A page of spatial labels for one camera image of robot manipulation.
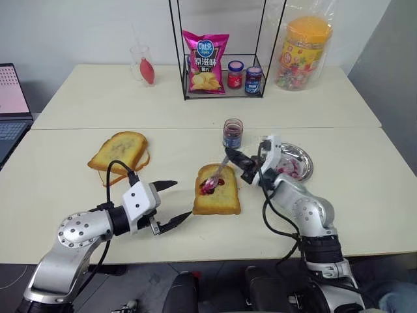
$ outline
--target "potato chip bag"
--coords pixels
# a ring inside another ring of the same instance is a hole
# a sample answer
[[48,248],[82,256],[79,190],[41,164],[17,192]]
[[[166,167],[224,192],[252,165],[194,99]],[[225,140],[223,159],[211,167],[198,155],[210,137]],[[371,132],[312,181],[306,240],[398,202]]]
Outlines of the potato chip bag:
[[229,35],[197,36],[188,31],[182,31],[182,35],[190,49],[189,91],[224,94],[220,59]]

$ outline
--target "blue jar lid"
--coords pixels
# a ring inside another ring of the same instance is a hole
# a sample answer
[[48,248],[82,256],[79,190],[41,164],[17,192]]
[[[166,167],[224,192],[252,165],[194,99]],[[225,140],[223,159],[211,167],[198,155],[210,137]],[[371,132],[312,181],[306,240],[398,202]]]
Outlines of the blue jar lid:
[[231,70],[232,72],[240,72],[241,70],[243,70],[243,63],[237,60],[231,61],[229,62],[229,70]]
[[260,67],[248,67],[246,70],[246,73],[249,75],[261,75],[262,74],[262,68]]

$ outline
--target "plastic container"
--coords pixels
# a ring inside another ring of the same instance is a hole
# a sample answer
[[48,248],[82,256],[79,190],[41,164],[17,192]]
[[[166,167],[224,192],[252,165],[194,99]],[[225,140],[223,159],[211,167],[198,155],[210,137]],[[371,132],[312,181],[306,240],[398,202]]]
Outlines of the plastic container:
[[243,66],[243,63],[237,60],[229,62],[227,66],[229,68],[227,75],[227,85],[229,88],[239,89],[242,87]]
[[255,95],[261,90],[262,69],[260,67],[249,67],[246,70],[245,92]]
[[322,18],[303,16],[289,22],[280,57],[278,86],[286,90],[305,88],[331,36],[332,27]]
[[223,145],[238,149],[242,145],[243,123],[240,119],[228,119],[223,127]]

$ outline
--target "toast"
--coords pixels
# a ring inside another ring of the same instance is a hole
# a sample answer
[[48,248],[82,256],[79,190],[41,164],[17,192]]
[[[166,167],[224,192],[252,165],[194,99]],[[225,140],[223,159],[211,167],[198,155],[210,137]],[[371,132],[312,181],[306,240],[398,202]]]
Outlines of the toast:
[[224,185],[219,184],[212,194],[202,194],[201,186],[206,179],[210,178],[218,169],[220,164],[209,164],[198,171],[195,180],[195,200],[193,214],[240,214],[240,202],[237,196],[237,182],[235,172],[229,166],[225,166],[220,173]]
[[[87,165],[98,171],[107,171],[112,160],[120,160],[133,169],[147,146],[148,141],[144,135],[138,132],[119,132],[103,143],[99,152]],[[120,164],[114,164],[111,172],[126,175],[126,170]]]
[[[134,171],[139,171],[142,168],[144,168],[146,165],[149,164],[150,160],[151,160],[151,156],[149,155],[149,152],[147,150],[145,150],[141,159],[136,164],[136,168],[134,169]],[[106,171],[98,171],[98,175],[100,176],[100,179],[103,182],[103,186],[106,187],[107,186],[107,181],[106,181],[107,180],[107,177],[106,177],[107,170]],[[117,183],[118,181],[121,181],[122,179],[124,179],[126,177],[127,177],[127,174],[120,175],[120,174],[116,174],[116,173],[110,173],[110,186]]]

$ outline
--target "red object in cup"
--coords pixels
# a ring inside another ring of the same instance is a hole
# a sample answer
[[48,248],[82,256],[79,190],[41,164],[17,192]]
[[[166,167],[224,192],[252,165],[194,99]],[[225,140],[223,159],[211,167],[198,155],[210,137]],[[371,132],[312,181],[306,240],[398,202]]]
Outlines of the red object in cup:
[[139,70],[143,79],[146,80],[149,85],[152,85],[155,79],[155,71],[152,65],[144,57],[141,58]]

